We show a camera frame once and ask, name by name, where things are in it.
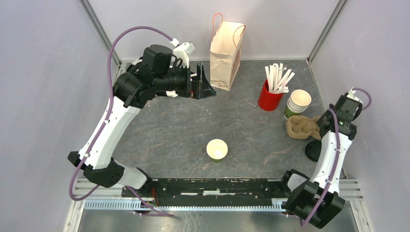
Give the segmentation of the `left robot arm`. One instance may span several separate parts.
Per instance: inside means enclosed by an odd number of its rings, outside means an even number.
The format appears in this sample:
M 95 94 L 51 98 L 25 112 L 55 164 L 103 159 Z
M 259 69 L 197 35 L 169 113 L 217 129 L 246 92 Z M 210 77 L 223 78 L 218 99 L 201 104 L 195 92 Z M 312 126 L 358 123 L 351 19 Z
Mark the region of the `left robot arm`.
M 131 121 L 156 96 L 176 94 L 199 100 L 216 95 L 206 79 L 203 64 L 198 64 L 195 72 L 190 69 L 189 56 L 194 50 L 192 42 L 175 49 L 153 44 L 117 78 L 113 99 L 91 138 L 80 151 L 68 156 L 86 179 L 105 188 L 115 184 L 129 186 L 140 197 L 151 193 L 148 175 L 114 160 L 112 154 Z

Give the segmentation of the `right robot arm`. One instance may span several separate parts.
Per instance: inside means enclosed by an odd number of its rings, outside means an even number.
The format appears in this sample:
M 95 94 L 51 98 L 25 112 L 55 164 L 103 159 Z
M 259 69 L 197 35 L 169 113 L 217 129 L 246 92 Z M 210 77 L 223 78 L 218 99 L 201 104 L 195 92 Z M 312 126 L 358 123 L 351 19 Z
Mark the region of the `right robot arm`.
M 280 193 L 288 197 L 285 210 L 318 229 L 327 225 L 345 205 L 339 195 L 339 180 L 346 153 L 357 134 L 352 123 L 361 113 L 363 102 L 356 96 L 341 95 L 319 118 L 321 151 L 312 177 L 292 169 L 280 184 Z

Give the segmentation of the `green paper coffee cup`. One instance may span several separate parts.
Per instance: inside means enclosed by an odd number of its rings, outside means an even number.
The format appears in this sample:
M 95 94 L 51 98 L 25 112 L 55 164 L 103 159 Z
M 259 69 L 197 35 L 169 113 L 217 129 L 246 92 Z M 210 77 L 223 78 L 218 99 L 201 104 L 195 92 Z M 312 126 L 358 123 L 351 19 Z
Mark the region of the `green paper coffee cup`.
M 206 153 L 215 162 L 222 162 L 228 153 L 227 144 L 221 139 L 213 139 L 206 145 Z

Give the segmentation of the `black cup lid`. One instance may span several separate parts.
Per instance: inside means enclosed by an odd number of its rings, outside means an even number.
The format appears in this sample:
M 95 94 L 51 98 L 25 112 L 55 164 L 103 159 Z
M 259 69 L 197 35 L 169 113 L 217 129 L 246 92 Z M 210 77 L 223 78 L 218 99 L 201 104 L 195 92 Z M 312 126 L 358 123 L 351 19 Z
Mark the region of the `black cup lid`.
M 315 140 L 309 142 L 305 147 L 305 155 L 311 161 L 317 162 L 321 154 L 322 142 Z

